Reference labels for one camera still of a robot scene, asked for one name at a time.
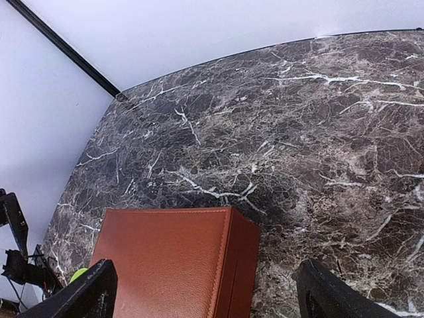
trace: black cable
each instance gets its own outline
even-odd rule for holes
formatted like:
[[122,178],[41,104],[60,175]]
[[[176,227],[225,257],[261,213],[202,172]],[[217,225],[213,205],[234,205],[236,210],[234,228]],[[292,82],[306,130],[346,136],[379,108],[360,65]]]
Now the black cable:
[[22,306],[24,306],[26,310],[28,310],[28,307],[27,307],[27,306],[26,306],[26,305],[22,302],[21,297],[19,297],[19,293],[18,293],[18,291],[16,290],[15,285],[13,285],[13,283],[12,283],[11,279],[10,279],[9,277],[7,277],[7,280],[8,280],[8,281],[9,281],[9,283],[11,284],[11,286],[12,286],[13,290],[15,291],[15,294],[16,294],[16,297],[18,297],[19,303],[20,303],[20,304],[22,304]]

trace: white backdrop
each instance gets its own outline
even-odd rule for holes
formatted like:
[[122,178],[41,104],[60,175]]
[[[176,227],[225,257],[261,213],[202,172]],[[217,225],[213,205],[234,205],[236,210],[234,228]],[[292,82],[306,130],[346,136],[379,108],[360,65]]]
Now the white backdrop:
[[424,28],[423,0],[23,0],[119,89],[330,34]]
[[[112,98],[0,1],[0,187],[15,192],[29,225],[28,252],[46,232],[80,154]],[[17,249],[9,226],[5,251]],[[16,297],[0,276],[0,297]]]

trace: black pole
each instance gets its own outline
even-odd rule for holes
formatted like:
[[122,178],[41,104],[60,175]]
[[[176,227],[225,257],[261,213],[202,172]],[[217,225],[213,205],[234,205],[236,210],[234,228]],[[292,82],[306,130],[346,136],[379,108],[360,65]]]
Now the black pole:
[[103,89],[113,97],[120,94],[107,78],[100,74],[87,60],[79,55],[68,43],[66,43],[56,32],[54,32],[46,23],[38,18],[22,1],[6,0],[16,11],[18,11],[30,24],[36,27],[46,38],[50,40],[59,50],[68,58],[77,64],[89,77],[95,80]]

